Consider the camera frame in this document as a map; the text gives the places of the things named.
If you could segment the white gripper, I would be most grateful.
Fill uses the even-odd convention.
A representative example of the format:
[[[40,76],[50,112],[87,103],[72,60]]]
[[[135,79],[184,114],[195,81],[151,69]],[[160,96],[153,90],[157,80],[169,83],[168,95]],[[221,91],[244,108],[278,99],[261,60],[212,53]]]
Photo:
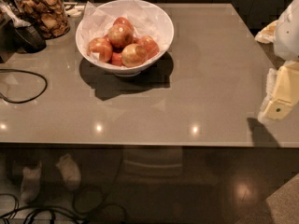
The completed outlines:
[[[299,102],[299,0],[292,0],[278,18],[273,46],[275,54],[287,62],[267,74],[260,122],[286,118]]]

